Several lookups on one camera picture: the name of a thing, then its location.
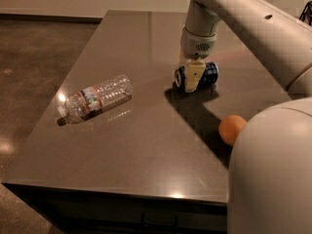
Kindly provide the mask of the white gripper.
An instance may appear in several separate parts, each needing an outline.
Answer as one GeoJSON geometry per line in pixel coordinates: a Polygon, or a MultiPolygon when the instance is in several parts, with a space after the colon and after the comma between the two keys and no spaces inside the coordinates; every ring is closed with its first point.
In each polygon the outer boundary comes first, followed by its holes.
{"type": "Polygon", "coordinates": [[[209,56],[216,41],[216,33],[210,30],[182,29],[178,66],[184,67],[185,91],[194,93],[204,74],[206,65],[202,59],[209,56]]]}

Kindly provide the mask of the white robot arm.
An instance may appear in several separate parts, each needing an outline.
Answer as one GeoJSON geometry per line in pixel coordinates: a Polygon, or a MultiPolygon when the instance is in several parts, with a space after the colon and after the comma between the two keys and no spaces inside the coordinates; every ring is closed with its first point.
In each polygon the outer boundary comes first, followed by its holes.
{"type": "Polygon", "coordinates": [[[312,234],[311,28],[264,0],[192,0],[181,48],[215,40],[222,19],[261,68],[235,67],[244,107],[266,103],[238,134],[228,167],[228,234],[312,234]]]}

